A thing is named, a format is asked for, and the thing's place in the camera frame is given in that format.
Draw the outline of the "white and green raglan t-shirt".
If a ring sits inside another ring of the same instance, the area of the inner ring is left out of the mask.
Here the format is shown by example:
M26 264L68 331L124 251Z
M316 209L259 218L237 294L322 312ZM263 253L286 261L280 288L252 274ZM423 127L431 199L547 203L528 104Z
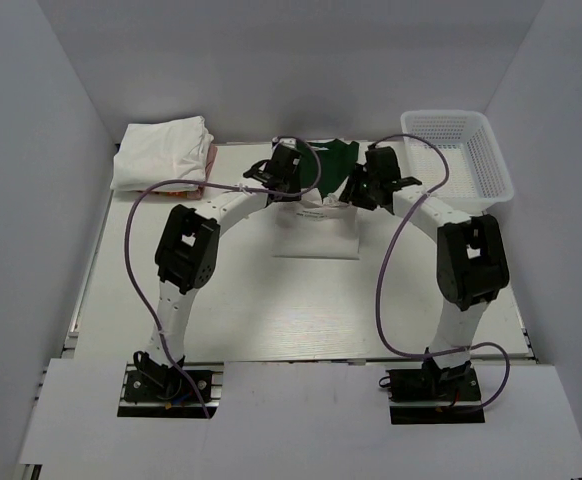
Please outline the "white and green raglan t-shirt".
M358 161L360 144L341 139L310 148L287 141L302 154L300 188L318 185L297 202L281 203L274 216L272 255L278 258L357 260L358 209L339 200Z

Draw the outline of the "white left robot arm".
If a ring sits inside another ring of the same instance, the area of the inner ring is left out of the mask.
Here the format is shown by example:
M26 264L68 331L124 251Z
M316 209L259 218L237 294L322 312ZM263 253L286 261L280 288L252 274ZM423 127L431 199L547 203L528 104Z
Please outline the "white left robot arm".
M145 350L151 361L160 366L183 362L192 304L214 273L221 235L248 215L279 201L279 192L296 200L298 164L297 158L260 161L245 172L246 186L193 208L178 205L171 210L155 254L160 325L153 329Z

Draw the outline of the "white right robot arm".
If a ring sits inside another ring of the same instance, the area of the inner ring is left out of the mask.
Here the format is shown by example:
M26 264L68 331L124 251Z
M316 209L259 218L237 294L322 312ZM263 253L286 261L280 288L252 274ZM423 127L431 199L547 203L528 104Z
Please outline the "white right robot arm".
M490 214L471 215L428 193L413 177L381 180L361 166L340 200L366 210L383 208L436 244L436 281L444 298L435 336L423 355L445 375L469 367L470 347L487 307L510 280L500 226Z

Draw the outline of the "white plastic basket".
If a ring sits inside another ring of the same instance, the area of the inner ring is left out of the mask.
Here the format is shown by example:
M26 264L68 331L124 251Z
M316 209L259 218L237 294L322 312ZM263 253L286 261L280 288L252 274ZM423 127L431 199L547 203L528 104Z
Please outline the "white plastic basket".
M466 110L407 111L400 118L405 170L450 206L479 214L513 199L513 184L487 117Z

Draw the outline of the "folded white t-shirt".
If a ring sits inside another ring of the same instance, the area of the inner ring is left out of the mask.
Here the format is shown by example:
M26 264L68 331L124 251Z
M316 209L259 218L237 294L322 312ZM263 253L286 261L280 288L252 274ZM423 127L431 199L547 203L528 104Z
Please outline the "folded white t-shirt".
M204 181L214 136L202 116L127 126L113 158L113 191L142 191L165 180Z

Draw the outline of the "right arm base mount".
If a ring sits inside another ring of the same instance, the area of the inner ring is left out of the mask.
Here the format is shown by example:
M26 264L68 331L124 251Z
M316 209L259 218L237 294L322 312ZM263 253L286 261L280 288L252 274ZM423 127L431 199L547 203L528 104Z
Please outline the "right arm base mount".
M483 424L482 394L470 361L441 369L433 359L418 368L390 369L378 381L389 397L392 425Z

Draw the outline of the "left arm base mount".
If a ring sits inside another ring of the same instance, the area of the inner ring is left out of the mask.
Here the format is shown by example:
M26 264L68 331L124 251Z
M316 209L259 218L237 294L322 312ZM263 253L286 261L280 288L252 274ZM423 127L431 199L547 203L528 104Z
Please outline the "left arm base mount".
M179 363L196 389L172 365L159 366L142 351L125 368L120 418L209 419L221 398L223 364Z

